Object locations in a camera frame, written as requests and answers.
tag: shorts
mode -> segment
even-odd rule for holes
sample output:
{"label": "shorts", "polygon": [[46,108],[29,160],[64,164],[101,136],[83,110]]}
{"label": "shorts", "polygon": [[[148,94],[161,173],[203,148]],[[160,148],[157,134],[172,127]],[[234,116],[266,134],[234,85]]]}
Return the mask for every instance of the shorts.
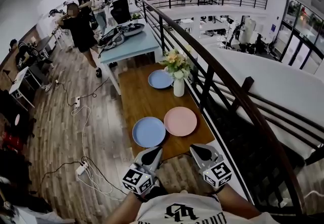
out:
{"label": "shorts", "polygon": [[96,41],[96,39],[94,37],[91,37],[88,41],[84,43],[80,43],[77,48],[81,53],[84,53],[86,51],[89,51],[89,49],[94,45],[96,45],[97,43],[98,42]]}

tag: white vase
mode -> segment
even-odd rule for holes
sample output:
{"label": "white vase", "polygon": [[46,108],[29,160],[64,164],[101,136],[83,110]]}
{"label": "white vase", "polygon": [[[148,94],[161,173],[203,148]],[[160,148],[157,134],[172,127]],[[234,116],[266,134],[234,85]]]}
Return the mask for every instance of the white vase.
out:
{"label": "white vase", "polygon": [[175,79],[173,83],[173,93],[177,97],[181,97],[184,94],[184,80]]}

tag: white marker cube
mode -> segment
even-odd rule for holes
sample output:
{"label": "white marker cube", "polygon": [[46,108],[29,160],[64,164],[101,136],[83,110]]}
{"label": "white marker cube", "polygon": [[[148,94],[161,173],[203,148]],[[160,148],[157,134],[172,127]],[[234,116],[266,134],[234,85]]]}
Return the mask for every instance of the white marker cube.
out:
{"label": "white marker cube", "polygon": [[211,186],[218,188],[231,180],[232,172],[222,161],[202,173],[204,180]]}
{"label": "white marker cube", "polygon": [[123,185],[140,195],[153,185],[152,176],[130,168],[123,178]]}

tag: white cable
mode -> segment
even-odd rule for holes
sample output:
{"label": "white cable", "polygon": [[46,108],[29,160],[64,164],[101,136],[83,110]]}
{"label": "white cable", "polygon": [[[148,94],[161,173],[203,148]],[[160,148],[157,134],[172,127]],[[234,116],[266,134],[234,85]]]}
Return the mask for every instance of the white cable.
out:
{"label": "white cable", "polygon": [[[84,155],[84,157],[86,158],[86,161],[87,161],[89,167],[92,168],[93,172],[94,172],[98,177],[100,177],[101,179],[105,180],[105,178],[103,178],[101,175],[97,174],[97,172],[95,171],[95,169],[92,167],[92,165],[90,164],[90,162],[89,162],[89,160],[88,160],[88,158],[87,158],[86,151],[85,151],[85,143],[84,143],[83,137],[84,137],[84,135],[85,135],[85,128],[86,128],[86,125],[87,125],[87,123],[88,123],[88,120],[89,120],[89,117],[90,117],[90,114],[91,114],[91,109],[90,109],[88,106],[82,106],[79,110],[78,110],[78,108],[76,108],[75,110],[73,110],[73,111],[71,112],[71,115],[72,115],[72,116],[77,115],[77,114],[78,114],[78,113],[79,113],[83,108],[87,108],[87,109],[90,110],[89,115],[88,115],[87,120],[86,120],[86,123],[85,123],[85,125],[84,125],[84,127],[83,127],[83,130],[82,130],[82,148],[83,148],[83,155]],[[82,183],[84,183],[86,186],[88,186],[88,187],[90,187],[90,188],[93,188],[93,189],[97,190],[98,192],[100,192],[101,194],[103,194],[103,195],[106,196],[106,197],[109,197],[109,198],[112,199],[112,200],[117,200],[117,201],[122,201],[122,200],[123,200],[123,199],[117,199],[117,198],[114,198],[114,197],[108,195],[108,194],[112,193],[112,191],[113,191],[113,186],[112,186],[110,183],[108,183],[108,182],[107,182],[107,183],[110,185],[111,191],[109,191],[109,192],[103,192],[103,191],[101,191],[100,188],[99,188],[99,186],[98,186],[98,185],[96,184],[96,182],[93,180],[92,175],[91,175],[91,172],[90,172],[90,169],[85,169],[85,171],[86,171],[86,173],[87,173],[87,175],[88,175],[90,181],[94,184],[95,187],[88,185],[87,183],[85,183],[84,181],[82,181],[82,180],[79,178],[79,176],[77,175],[76,177],[78,178],[78,180],[80,180],[80,181],[81,181]]]}
{"label": "white cable", "polygon": [[323,194],[320,194],[318,191],[310,191],[305,197],[304,197],[304,199],[306,199],[306,197],[308,197],[309,195],[311,195],[311,194],[316,194],[316,195],[318,195],[318,196],[320,196],[320,197],[324,197],[324,195]]}

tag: plate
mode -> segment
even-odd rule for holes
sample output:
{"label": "plate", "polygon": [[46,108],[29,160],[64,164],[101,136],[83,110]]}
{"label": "plate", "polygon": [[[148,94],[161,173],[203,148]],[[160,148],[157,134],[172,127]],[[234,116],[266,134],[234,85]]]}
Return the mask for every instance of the plate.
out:
{"label": "plate", "polygon": [[165,115],[164,125],[170,134],[184,137],[195,130],[197,117],[192,110],[186,107],[175,107]]}
{"label": "plate", "polygon": [[173,79],[166,71],[156,70],[149,75],[148,83],[156,89],[164,89],[173,83]]}
{"label": "plate", "polygon": [[154,147],[160,144],[166,136],[163,122],[154,117],[140,119],[133,127],[133,139],[141,147]]}

